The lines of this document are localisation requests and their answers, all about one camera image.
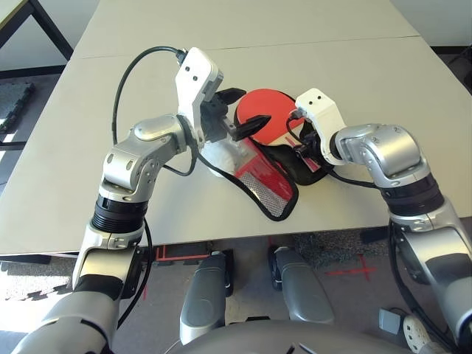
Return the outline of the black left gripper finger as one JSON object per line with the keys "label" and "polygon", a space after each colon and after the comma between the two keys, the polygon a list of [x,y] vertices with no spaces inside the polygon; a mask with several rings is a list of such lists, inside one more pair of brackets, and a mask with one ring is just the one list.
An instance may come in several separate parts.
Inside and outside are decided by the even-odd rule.
{"label": "black left gripper finger", "polygon": [[258,131],[263,129],[268,122],[271,120],[271,116],[254,116],[248,119],[243,124],[239,124],[232,133],[232,139],[234,141],[240,141],[242,139],[253,136]]}
{"label": "black left gripper finger", "polygon": [[218,99],[225,105],[231,105],[246,95],[246,91],[241,88],[227,88],[216,92]]}

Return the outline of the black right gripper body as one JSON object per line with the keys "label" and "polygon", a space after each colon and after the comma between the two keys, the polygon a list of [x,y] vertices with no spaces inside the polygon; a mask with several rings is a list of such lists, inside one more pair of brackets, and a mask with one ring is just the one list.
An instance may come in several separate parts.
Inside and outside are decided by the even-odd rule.
{"label": "black right gripper body", "polygon": [[321,152],[321,139],[316,131],[312,132],[310,134],[310,146],[311,146],[311,158],[314,160],[317,164],[324,164],[325,159],[322,155]]}

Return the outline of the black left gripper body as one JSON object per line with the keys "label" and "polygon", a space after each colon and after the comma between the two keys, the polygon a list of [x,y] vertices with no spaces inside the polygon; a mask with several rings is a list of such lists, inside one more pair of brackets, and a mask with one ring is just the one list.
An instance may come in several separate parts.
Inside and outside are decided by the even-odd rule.
{"label": "black left gripper body", "polygon": [[205,142],[218,142],[235,132],[235,125],[227,117],[228,105],[219,99],[201,104],[201,127]]}

